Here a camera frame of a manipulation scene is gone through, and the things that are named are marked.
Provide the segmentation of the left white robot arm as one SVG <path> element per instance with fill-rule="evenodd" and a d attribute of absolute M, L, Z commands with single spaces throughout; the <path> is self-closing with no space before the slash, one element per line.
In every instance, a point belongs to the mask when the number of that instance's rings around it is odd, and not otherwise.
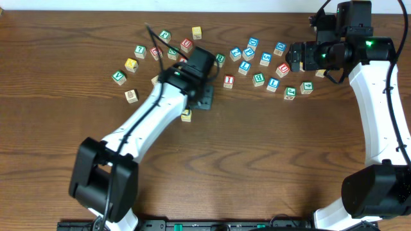
<path fill-rule="evenodd" d="M 78 148 L 69 195 L 96 215 L 96 230 L 134 230 L 139 163 L 163 130 L 206 93 L 213 66 L 192 59 L 162 71 L 146 101 L 101 141 Z"/>

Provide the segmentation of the green block R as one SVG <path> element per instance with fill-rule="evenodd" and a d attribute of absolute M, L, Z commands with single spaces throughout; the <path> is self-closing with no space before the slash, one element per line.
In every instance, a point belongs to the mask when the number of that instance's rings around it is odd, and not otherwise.
<path fill-rule="evenodd" d="M 218 67 L 223 67 L 225 63 L 225 55 L 217 53 L 214 61 L 214 65 Z"/>

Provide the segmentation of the yellow block C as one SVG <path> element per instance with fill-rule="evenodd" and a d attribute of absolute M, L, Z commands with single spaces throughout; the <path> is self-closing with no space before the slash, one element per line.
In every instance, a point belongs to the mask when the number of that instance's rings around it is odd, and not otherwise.
<path fill-rule="evenodd" d="M 191 122 L 191 118 L 192 118 L 192 110 L 191 110 L 191 109 L 185 109 L 185 110 L 182 112 L 180 118 L 181 118 L 181 120 L 182 120 L 183 122 L 188 122 L 188 123 L 190 123 L 190 122 Z"/>

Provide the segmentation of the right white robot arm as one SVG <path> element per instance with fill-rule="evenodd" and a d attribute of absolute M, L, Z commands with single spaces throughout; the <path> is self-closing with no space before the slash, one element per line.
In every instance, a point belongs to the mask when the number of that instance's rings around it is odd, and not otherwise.
<path fill-rule="evenodd" d="M 292 71 L 343 70 L 354 90 L 365 136 L 365 168 L 346 177 L 341 197 L 316 210 L 319 230 L 347 230 L 410 215 L 410 132 L 397 88 L 396 50 L 388 37 L 346 36 L 296 42 Z"/>

